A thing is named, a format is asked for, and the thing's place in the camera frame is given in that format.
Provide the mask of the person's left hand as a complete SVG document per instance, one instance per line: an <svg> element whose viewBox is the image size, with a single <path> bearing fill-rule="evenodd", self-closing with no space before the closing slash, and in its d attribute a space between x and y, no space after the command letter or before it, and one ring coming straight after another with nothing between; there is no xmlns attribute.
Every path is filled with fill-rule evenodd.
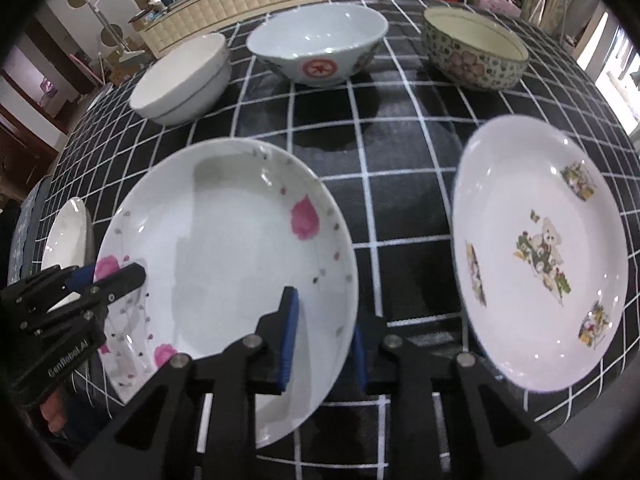
<svg viewBox="0 0 640 480"><path fill-rule="evenodd" d="M67 422L62 393L55 391L40 405L40 413L51 434L60 434Z"/></svg>

